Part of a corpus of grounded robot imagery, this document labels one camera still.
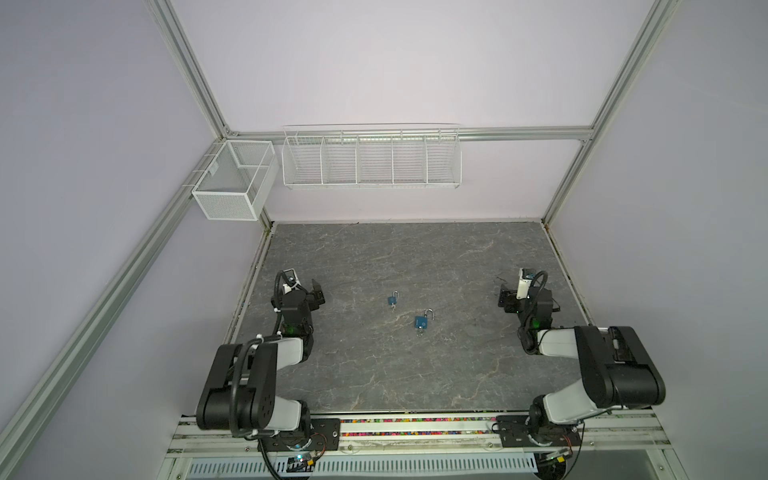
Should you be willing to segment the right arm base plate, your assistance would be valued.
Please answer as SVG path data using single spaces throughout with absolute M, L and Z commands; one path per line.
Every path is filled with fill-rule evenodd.
M 534 424 L 528 414 L 499 415 L 491 426 L 504 448 L 559 448 L 582 444 L 577 425 Z

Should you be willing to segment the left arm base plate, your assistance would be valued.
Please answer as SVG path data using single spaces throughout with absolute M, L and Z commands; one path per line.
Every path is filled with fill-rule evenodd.
M 341 440 L 341 419 L 312 417 L 309 429 L 286 431 L 263 438 L 267 452 L 337 451 Z

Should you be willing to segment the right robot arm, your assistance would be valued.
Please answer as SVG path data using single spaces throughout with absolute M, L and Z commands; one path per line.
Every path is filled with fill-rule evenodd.
M 518 339 L 531 356 L 574 359 L 580 377 L 534 399 L 527 425 L 533 433 L 572 427 L 616 409 L 657 406 L 666 385 L 636 331 L 627 326 L 553 326 L 560 307 L 546 271 L 522 269 L 515 288 L 500 287 L 498 307 L 517 317 Z

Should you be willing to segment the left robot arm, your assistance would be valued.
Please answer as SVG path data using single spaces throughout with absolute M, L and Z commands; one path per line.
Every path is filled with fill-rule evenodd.
M 309 407 L 278 396 L 277 376 L 309 359 L 315 331 L 312 313 L 324 303 L 317 281 L 307 288 L 295 270 L 278 271 L 271 297 L 276 314 L 272 333 L 218 347 L 196 407 L 197 427 L 228 431 L 234 438 L 310 437 Z

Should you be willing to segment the large teal padlock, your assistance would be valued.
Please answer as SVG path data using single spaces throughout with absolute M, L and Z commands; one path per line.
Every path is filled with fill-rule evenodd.
M 416 315 L 414 318 L 414 328 L 417 334 L 424 334 L 433 320 L 434 310 L 431 308 L 425 309 L 422 313 Z

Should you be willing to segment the white mesh box basket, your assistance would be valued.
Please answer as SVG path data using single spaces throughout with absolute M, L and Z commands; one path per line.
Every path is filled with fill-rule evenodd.
M 259 221 L 279 170 L 272 142 L 225 140 L 192 194 L 208 220 Z

